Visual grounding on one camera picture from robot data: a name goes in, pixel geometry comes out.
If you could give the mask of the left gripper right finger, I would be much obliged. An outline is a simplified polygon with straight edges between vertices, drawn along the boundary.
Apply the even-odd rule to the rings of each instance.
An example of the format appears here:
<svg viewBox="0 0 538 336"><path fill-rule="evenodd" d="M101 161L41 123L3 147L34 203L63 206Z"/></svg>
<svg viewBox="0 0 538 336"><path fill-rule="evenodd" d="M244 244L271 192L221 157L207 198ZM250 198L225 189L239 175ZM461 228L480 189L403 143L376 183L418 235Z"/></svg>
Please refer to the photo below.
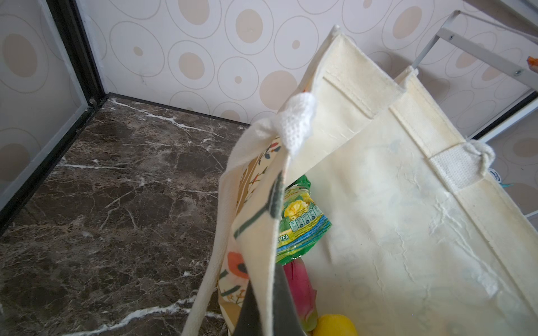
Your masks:
<svg viewBox="0 0 538 336"><path fill-rule="evenodd" d="M275 265L273 284L273 334L304 336L283 266Z"/></svg>

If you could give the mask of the yellow fruit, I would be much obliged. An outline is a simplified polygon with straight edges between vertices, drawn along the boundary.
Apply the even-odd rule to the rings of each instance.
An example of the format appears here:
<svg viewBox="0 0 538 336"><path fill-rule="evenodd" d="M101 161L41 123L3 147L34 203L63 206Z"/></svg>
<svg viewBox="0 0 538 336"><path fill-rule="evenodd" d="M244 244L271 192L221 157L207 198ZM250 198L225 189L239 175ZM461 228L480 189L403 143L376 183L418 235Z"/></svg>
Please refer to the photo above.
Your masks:
<svg viewBox="0 0 538 336"><path fill-rule="evenodd" d="M358 336L356 327L347 316L325 314L318 318L313 336Z"/></svg>

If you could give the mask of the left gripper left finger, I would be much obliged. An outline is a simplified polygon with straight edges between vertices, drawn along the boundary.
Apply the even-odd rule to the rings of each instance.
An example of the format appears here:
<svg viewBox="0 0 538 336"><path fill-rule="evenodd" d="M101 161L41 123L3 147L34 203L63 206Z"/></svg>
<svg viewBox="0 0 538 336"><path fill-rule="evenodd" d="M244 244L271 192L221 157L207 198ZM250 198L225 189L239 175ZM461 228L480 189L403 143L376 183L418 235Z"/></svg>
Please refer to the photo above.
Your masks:
<svg viewBox="0 0 538 336"><path fill-rule="evenodd" d="M262 336L262 324L252 284L249 283L232 336Z"/></svg>

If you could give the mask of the cream canvas grocery bag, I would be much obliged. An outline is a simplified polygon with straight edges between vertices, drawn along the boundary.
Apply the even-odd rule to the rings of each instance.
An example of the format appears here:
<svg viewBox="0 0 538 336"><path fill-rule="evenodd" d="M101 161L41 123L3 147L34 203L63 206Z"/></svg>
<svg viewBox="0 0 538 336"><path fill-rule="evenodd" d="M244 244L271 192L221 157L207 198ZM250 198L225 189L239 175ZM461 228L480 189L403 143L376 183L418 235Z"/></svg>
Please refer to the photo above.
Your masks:
<svg viewBox="0 0 538 336"><path fill-rule="evenodd" d="M213 293L232 335L249 283L263 335L284 191L305 175L331 221L304 261L321 314L361 335L536 335L537 231L409 67L390 78L338 27L278 113L235 144L212 256L183 329Z"/></svg>

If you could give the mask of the green yellow snack bag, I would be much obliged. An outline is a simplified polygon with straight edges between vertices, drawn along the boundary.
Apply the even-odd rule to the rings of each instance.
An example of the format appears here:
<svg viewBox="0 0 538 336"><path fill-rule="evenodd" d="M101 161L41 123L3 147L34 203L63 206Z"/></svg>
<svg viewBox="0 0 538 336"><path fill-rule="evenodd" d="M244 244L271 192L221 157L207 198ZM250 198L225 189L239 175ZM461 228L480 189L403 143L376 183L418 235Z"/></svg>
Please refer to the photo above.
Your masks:
<svg viewBox="0 0 538 336"><path fill-rule="evenodd" d="M303 257L331 229L332 223L310 194L307 176L285 190L276 262L282 266Z"/></svg>

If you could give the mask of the pink dragon fruit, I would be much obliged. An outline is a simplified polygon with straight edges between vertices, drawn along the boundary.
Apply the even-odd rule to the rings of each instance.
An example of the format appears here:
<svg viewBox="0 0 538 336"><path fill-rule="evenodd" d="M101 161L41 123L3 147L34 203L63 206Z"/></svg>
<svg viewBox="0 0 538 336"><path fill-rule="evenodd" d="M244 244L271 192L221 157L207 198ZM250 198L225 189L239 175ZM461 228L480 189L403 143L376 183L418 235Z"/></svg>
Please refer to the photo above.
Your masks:
<svg viewBox="0 0 538 336"><path fill-rule="evenodd" d="M301 327L304 332L311 333L317 326L317 291L312 287L305 263L297 258L283 269Z"/></svg>

